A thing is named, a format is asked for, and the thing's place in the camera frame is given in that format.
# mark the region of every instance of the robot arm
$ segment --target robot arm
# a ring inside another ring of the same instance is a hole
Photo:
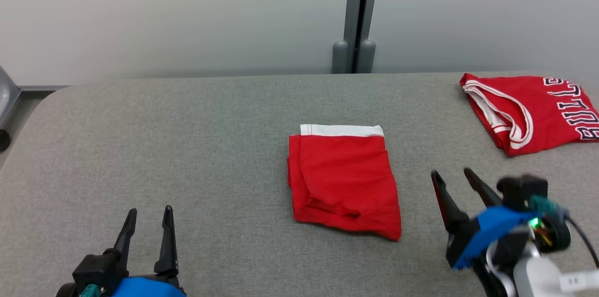
[[[179,286],[173,208],[166,206],[162,218],[162,246],[154,275],[129,276],[127,258],[135,233],[137,210],[129,211],[113,248],[101,255],[87,255],[73,271],[74,283],[64,284],[56,297],[185,297]]]
[[[541,257],[541,253],[570,245],[565,224],[569,216],[547,199],[546,180],[529,175],[503,178],[497,184],[503,193],[500,198],[471,169],[464,169],[464,175],[487,207],[472,219],[454,203],[439,173],[431,174],[449,233],[446,257],[450,267],[472,268],[488,297],[541,297],[548,293],[569,297],[576,282],[587,282],[587,277],[594,282],[594,272],[562,275],[550,260]]]

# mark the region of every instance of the white wall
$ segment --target white wall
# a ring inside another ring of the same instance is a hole
[[[0,0],[20,86],[122,77],[329,73],[346,0]]]
[[[375,0],[373,72],[599,68],[599,0]]]

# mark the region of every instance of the red shorts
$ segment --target red shorts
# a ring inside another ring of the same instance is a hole
[[[293,217],[345,231],[402,233],[397,186],[380,126],[304,124],[289,137]]]

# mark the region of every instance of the green led light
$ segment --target green led light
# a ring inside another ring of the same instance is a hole
[[[533,228],[540,227],[541,226],[541,220],[539,220],[539,218],[536,217],[536,218],[533,218],[532,220],[530,220],[528,222],[528,224],[531,227],[533,227]]]

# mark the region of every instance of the cable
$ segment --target cable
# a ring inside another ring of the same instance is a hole
[[[570,216],[565,216],[564,218],[576,229],[580,237],[582,237],[582,241],[584,241],[584,244],[586,244],[586,247],[589,249],[589,252],[591,252],[593,261],[595,261],[595,267],[599,269],[599,259],[597,258],[597,253],[595,252],[595,248],[593,248],[591,242],[589,241],[589,238],[586,237],[586,234],[582,231],[582,228],[580,228],[580,226],[578,226],[578,224],[574,220],[572,220]]]
[[[541,232],[541,231],[539,231],[539,230],[537,230],[536,232],[537,232],[537,233],[539,233],[539,235],[541,236],[541,238],[542,238],[543,240],[545,240],[545,243],[546,243],[548,246],[552,246],[552,245],[554,245],[554,244],[553,244],[553,242],[551,242],[551,240],[549,239],[549,237],[548,237],[548,236],[547,236],[545,233],[543,233],[543,232]]]

